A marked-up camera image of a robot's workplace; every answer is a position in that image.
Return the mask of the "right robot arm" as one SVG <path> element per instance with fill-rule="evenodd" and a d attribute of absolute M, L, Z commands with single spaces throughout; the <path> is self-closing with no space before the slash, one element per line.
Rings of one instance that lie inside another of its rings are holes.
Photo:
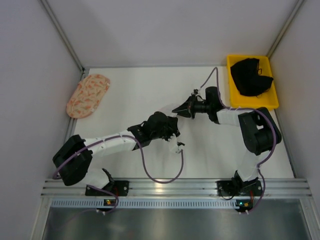
<path fill-rule="evenodd" d="M 183 104 L 171 112 L 191 119 L 196 114 L 207 114 L 215 124 L 240 128 L 246 152 L 232 178 L 233 184 L 240 188 L 255 184 L 261 165 L 271 158 L 276 145 L 282 141 L 281 133 L 266 107 L 227 107 L 215 86 L 205 89 L 204 99 L 195 89 Z"/>

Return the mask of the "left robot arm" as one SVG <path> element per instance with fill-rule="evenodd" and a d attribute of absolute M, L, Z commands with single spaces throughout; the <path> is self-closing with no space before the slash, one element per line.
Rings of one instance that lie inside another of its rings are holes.
<path fill-rule="evenodd" d="M 180 134 L 177 117 L 156 111 L 146 121 L 116 134 L 96 138 L 73 135 L 52 159 L 56 167 L 52 178 L 62 180 L 65 186 L 82 183 L 92 190 L 106 194 L 115 187 L 115 180 L 106 169 L 90 167 L 94 157 L 141 151 L 153 140 L 164 140 L 168 142 L 171 152 L 183 154 L 185 144 L 178 141 Z"/>

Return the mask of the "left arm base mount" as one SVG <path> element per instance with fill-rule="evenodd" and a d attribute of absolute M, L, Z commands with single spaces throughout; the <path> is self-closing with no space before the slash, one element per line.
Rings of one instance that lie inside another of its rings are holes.
<path fill-rule="evenodd" d="M 104 191 L 108 191 L 113 193 L 118 197 L 126 197 L 129 192 L 129 185 L 130 182 L 127 180 L 115 180 L 114 182 L 109 182 L 105 187 L 102 189 Z M 87 186 L 85 190 L 86 196 L 110 196 L 110 194 L 102 192 L 100 190 L 93 189 L 92 187 Z"/>

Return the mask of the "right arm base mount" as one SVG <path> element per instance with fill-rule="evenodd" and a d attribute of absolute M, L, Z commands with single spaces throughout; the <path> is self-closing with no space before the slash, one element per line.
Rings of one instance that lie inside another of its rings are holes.
<path fill-rule="evenodd" d="M 235 179 L 219 180 L 216 184 L 218 196 L 225 200 L 231 200 L 234 197 L 259 197 L 263 190 L 261 182 L 257 179 L 249 183 Z"/>

